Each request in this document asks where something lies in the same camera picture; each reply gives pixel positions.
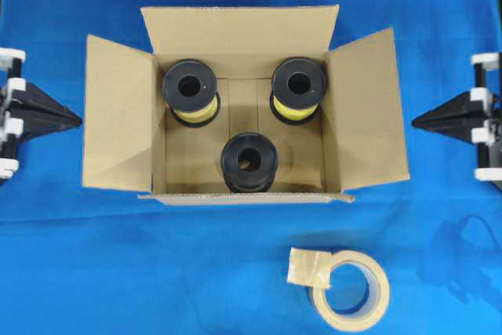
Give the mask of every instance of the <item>black spool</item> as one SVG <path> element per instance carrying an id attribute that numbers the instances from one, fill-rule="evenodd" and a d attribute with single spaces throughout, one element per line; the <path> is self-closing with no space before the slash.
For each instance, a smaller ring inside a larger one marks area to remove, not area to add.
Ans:
<path id="1" fill-rule="evenodd" d="M 266 192 L 278 168 L 277 150 L 259 133 L 231 138 L 221 153 L 225 183 L 234 193 Z"/>
<path id="2" fill-rule="evenodd" d="M 274 106 L 274 97 L 284 106 L 294 110 L 304 110 L 321 103 L 326 94 L 326 74 L 322 66 L 312 59 L 295 57 L 281 63 L 272 76 L 270 106 L 281 121 L 296 125 L 308 122 L 315 112 L 301 120 L 288 119 Z"/>
<path id="3" fill-rule="evenodd" d="M 171 107 L 174 118 L 187 127 L 202 127 L 210 123 L 220 112 L 220 96 L 217 92 L 213 70 L 198 60 L 181 60 L 165 74 L 162 84 L 164 101 Z M 190 123 L 177 113 L 193 113 L 209 106 L 216 97 L 215 113 L 203 122 Z"/>

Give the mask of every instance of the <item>blue background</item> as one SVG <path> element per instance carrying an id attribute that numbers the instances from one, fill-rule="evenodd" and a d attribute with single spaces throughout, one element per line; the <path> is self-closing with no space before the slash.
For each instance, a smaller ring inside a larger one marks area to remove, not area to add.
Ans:
<path id="1" fill-rule="evenodd" d="M 0 46 L 83 115 L 85 37 L 151 51 L 141 6 L 336 3 L 332 47 L 395 28 L 411 181 L 352 205 L 176 208 L 83 189 L 82 128 L 33 140 L 0 190 L 0 333 L 332 333 L 286 284 L 292 246 L 384 267 L 391 303 L 368 333 L 500 333 L 502 194 L 474 180 L 472 146 L 409 125 L 473 86 L 471 54 L 500 50 L 497 0 L 4 0 Z M 356 280 L 334 304 L 357 303 Z"/>

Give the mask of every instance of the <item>masking tape roll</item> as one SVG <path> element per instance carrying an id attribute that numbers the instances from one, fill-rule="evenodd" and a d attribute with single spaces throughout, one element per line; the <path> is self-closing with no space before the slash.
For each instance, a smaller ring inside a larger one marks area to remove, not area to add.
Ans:
<path id="1" fill-rule="evenodd" d="M 350 264 L 364 274 L 369 294 L 366 302 L 355 313 L 337 314 L 326 300 L 326 285 L 331 272 Z M 326 253 L 291 249 L 288 282 L 310 286 L 312 304 L 322 318 L 335 330 L 359 332 L 376 325 L 389 305 L 391 289 L 382 267 L 371 257 L 355 251 Z"/>

